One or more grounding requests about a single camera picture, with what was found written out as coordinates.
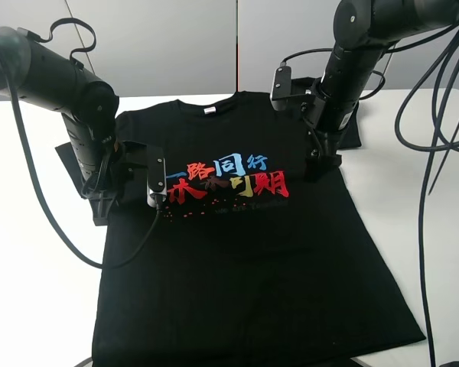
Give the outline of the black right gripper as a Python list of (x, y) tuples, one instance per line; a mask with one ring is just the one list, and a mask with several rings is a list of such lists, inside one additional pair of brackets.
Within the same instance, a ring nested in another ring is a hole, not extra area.
[(343, 122), (346, 114), (347, 102), (344, 99), (304, 96), (301, 119), (308, 130), (309, 158), (304, 175), (307, 181), (317, 182), (342, 164), (342, 156), (337, 154), (337, 149), (347, 126)]

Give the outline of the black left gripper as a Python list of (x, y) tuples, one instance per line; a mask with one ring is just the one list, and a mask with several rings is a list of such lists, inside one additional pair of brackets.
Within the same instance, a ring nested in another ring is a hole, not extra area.
[(123, 203), (145, 201), (148, 195), (147, 174), (145, 144), (124, 141), (111, 151), (81, 144), (80, 196), (91, 199), (94, 225), (108, 225), (116, 195)]

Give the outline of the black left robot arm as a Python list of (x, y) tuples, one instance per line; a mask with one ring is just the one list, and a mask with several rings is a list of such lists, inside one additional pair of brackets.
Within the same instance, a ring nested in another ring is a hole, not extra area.
[(107, 226), (109, 212), (121, 203), (129, 170), (145, 144), (116, 135), (119, 97), (74, 56), (46, 48), (46, 40), (24, 28), (0, 27), (0, 95), (13, 108), (26, 102), (63, 119), (69, 142), (56, 152), (78, 194), (88, 200), (93, 222)]

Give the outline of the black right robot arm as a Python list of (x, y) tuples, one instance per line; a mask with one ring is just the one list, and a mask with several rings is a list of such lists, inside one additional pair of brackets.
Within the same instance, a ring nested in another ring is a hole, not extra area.
[(308, 129), (305, 176), (320, 180), (342, 162), (342, 136), (376, 64), (400, 40), (459, 22), (458, 1), (342, 1), (324, 75), (301, 105)]

